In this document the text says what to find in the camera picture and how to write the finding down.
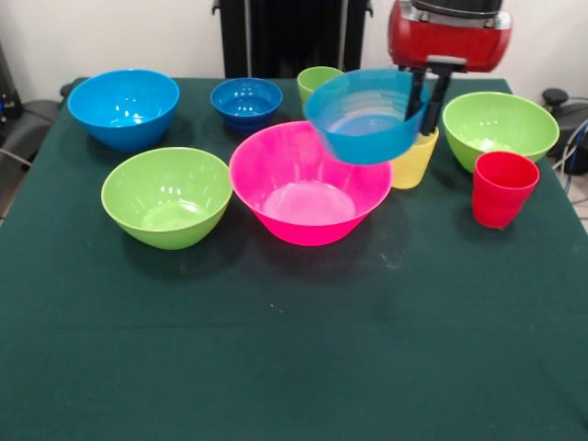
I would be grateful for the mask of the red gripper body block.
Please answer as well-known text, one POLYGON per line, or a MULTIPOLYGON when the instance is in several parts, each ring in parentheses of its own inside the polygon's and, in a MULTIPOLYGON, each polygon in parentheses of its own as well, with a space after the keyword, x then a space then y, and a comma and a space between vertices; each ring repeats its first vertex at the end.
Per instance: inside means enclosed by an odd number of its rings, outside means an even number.
POLYGON ((512 30, 512 16, 500 4, 395 4, 388 51, 404 68, 445 63, 488 73, 501 62, 512 30))

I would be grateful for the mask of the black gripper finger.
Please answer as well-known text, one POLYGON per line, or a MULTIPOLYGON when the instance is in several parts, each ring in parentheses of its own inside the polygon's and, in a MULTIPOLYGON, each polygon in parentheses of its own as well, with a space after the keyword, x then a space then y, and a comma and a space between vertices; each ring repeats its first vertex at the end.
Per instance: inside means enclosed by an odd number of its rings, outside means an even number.
POLYGON ((451 76, 452 73, 439 73, 437 75, 433 93, 422 120, 421 134, 424 136, 429 136, 435 132, 447 89, 451 82, 451 76))
POLYGON ((405 121, 412 119, 424 107, 422 92, 424 88, 425 71, 411 71, 411 87, 405 111, 405 121))

